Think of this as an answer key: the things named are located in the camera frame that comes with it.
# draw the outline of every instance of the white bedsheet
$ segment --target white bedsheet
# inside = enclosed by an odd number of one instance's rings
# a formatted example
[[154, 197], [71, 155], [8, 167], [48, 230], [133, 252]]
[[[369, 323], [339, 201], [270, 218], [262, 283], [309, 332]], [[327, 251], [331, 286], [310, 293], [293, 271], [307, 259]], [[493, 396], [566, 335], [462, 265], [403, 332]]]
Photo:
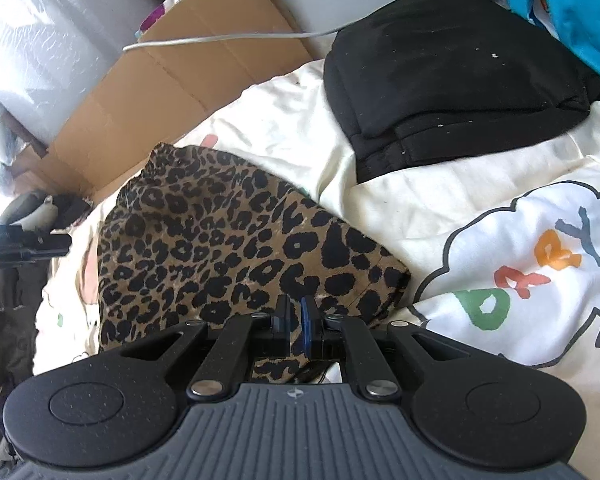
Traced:
[[[302, 188], [407, 264], [413, 277], [394, 319], [426, 319], [430, 329], [471, 345], [553, 364], [546, 370], [587, 406], [571, 463], [600, 480], [600, 102], [580, 126], [537, 146], [356, 185], [353, 150], [326, 103], [322, 64], [313, 62], [246, 90], [178, 145], [207, 136], [218, 137], [215, 149]], [[565, 180], [572, 182], [548, 186]], [[112, 206], [109, 198], [87, 226]], [[71, 286], [74, 265], [58, 286], [61, 262], [47, 286], [56, 306], [53, 287]], [[43, 303], [39, 324], [47, 310]], [[45, 337], [41, 330], [38, 352]]]

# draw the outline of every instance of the cardboard box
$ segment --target cardboard box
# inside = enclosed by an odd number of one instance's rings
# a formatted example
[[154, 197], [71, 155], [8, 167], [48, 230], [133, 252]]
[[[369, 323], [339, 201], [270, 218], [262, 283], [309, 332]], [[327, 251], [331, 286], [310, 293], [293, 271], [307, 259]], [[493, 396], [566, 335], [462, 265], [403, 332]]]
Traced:
[[[182, 0], [142, 41], [234, 32], [291, 32], [271, 0]], [[232, 40], [142, 48], [124, 54], [40, 159], [13, 167], [19, 190], [35, 182], [99, 201], [131, 176], [159, 142], [174, 142], [252, 84], [311, 57], [299, 40]]]

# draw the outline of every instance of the speech bubble print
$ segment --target speech bubble print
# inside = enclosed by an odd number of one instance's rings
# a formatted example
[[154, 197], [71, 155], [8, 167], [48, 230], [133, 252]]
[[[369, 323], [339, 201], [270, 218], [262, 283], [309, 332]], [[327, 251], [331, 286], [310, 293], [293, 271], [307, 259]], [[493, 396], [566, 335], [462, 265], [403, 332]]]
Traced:
[[600, 192], [549, 184], [447, 239], [412, 312], [434, 332], [535, 367], [587, 330], [600, 348]]

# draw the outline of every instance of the silver screw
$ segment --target silver screw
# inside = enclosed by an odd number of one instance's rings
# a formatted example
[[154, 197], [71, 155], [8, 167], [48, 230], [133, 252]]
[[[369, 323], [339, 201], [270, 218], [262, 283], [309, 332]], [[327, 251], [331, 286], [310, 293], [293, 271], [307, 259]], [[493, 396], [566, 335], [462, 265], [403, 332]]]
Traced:
[[204, 380], [191, 385], [191, 391], [200, 397], [209, 397], [219, 394], [224, 386], [220, 381]]
[[398, 385], [392, 381], [377, 380], [371, 381], [366, 390], [374, 397], [388, 397], [398, 391]]

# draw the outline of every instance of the black folded garment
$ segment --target black folded garment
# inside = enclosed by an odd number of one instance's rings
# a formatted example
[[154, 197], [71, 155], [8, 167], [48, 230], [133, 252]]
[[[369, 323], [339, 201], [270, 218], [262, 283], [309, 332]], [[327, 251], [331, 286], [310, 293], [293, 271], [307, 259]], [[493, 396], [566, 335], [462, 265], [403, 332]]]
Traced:
[[397, 0], [338, 33], [324, 87], [358, 182], [529, 146], [582, 122], [600, 76], [491, 0]]

